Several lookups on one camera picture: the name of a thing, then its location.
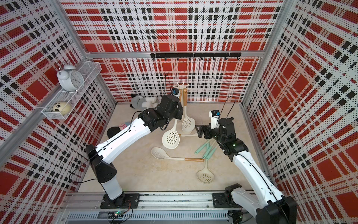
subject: black wall hook rail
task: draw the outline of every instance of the black wall hook rail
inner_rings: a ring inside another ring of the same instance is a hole
[[[220,52],[220,53],[151,53],[151,58],[228,58],[239,59],[241,52]]]

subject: gray stuffed animal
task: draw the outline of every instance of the gray stuffed animal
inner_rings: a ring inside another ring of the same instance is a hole
[[[131,94],[132,96],[132,101],[131,101],[131,108],[135,108],[135,109],[139,109],[141,111],[144,111],[145,109],[148,108],[154,108],[158,105],[158,103],[156,103],[157,98],[155,96],[153,97],[142,97],[142,96],[138,96],[136,94]]]

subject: black round object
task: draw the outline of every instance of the black round object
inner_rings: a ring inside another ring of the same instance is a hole
[[[108,136],[108,138],[112,138],[113,136],[118,134],[118,132],[120,132],[120,131],[121,131],[121,129],[119,127],[111,127],[107,130],[107,136]]]

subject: plush toy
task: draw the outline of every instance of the plush toy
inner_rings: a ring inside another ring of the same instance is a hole
[[[53,105],[53,112],[60,112],[62,115],[67,114],[71,110],[71,105],[67,102],[61,101]]]
[[[154,108],[158,105],[156,103],[157,98],[155,96],[153,97],[142,97],[138,96],[136,94],[131,94],[132,101],[131,101],[131,108],[139,109],[141,111],[148,109],[148,108]]]
[[[119,126],[114,126],[111,127],[107,130],[107,136],[108,138],[112,138],[113,136],[115,136],[118,132],[122,131],[123,129],[125,129],[127,126],[129,126],[131,123],[130,122],[126,122],[123,123]]]

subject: clock face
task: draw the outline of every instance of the clock face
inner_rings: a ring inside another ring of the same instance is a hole
[[[71,82],[72,82],[73,86],[76,87],[77,89],[81,88],[84,83],[81,73],[79,73],[78,71],[72,71],[71,72]]]

